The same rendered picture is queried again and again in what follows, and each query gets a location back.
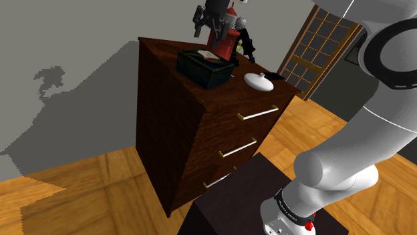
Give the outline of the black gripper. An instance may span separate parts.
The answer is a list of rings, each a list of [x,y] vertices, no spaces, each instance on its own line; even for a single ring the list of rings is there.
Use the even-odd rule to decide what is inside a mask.
[[[194,37],[200,36],[200,31],[205,19],[212,19],[212,30],[214,38],[211,47],[215,48],[223,39],[226,22],[223,16],[229,7],[230,0],[206,0],[204,6],[198,5],[192,19],[194,23]]]

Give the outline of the red robot figure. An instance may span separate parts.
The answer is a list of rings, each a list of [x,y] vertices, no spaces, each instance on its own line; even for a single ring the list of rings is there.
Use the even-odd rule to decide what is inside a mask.
[[[255,48],[246,29],[246,19],[244,17],[239,17],[233,6],[226,10],[223,18],[229,22],[227,36],[213,47],[215,33],[211,29],[206,48],[223,59],[230,61],[235,67],[240,66],[240,62],[237,58],[237,51],[241,48],[243,54],[249,57],[248,60],[251,63],[254,63],[255,57],[253,56],[253,52],[255,51]]]

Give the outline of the dark green tissue box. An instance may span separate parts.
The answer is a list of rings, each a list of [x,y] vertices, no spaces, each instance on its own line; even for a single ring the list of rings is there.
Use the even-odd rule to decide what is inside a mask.
[[[179,51],[176,70],[204,89],[212,89],[231,77],[235,65],[207,49]]]

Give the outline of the white round lid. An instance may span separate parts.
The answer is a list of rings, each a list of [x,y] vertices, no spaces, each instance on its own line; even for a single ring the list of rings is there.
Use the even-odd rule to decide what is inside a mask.
[[[271,81],[269,81],[264,73],[247,73],[244,76],[245,82],[258,91],[272,91],[274,86]]]

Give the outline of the wooden door with glass panes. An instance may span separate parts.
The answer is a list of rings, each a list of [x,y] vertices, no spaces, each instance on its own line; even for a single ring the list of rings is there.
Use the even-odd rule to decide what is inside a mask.
[[[315,5],[277,73],[301,91],[299,98],[309,99],[361,30]]]

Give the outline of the brown wooden chest of drawers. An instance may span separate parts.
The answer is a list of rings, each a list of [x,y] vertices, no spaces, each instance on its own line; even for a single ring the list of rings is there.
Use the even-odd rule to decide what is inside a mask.
[[[244,80],[263,68],[242,61],[229,80],[204,89],[176,70],[192,43],[140,38],[136,150],[166,215],[249,160],[298,90],[275,80],[257,91]]]

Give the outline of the dark robot stand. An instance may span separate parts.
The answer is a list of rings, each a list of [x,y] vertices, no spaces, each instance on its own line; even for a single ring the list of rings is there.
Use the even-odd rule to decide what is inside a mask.
[[[290,181],[257,154],[192,203],[177,235],[293,235],[267,201]]]

